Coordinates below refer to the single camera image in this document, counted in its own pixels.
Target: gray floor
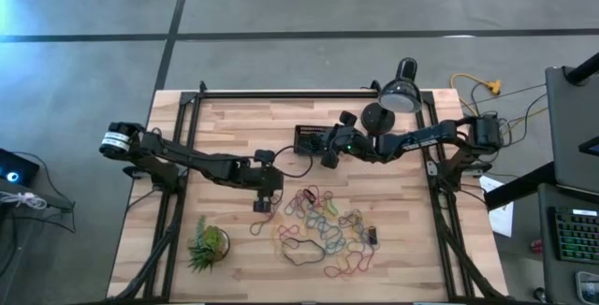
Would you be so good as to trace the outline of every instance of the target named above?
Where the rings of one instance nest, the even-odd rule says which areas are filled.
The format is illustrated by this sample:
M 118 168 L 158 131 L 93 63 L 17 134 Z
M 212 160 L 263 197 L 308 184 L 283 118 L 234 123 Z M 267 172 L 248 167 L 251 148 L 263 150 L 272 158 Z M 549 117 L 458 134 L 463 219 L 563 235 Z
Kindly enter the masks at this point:
M 599 27 L 599 0 L 187 0 L 181 33 L 312 30 L 571 29 Z M 176 0 L 0 0 L 0 35 L 164 34 Z M 165 87 L 357 88 L 389 80 L 405 56 L 422 88 L 457 72 L 504 82 L 504 93 L 544 82 L 543 70 L 596 53 L 599 36 L 178 42 Z M 0 147 L 45 159 L 77 201 L 76 235 L 20 224 L 19 259 L 0 281 L 7 304 L 65 304 L 104 297 L 131 182 L 97 152 L 109 122 L 144 123 L 165 43 L 0 43 Z M 473 84 L 459 80 L 468 96 Z M 544 92 L 481 104 L 517 117 Z M 479 89 L 477 98 L 489 95 Z M 538 104 L 539 108 L 546 101 Z M 516 135 L 520 136 L 523 126 Z M 502 150 L 494 172 L 523 174 L 552 159 L 548 116 Z M 48 189 L 40 176 L 37 187 Z M 497 237 L 510 294 L 542 285 L 536 198 L 516 205 L 514 238 Z M 2 242 L 9 232 L 3 231 Z M 0 245 L 0 258 L 5 256 Z

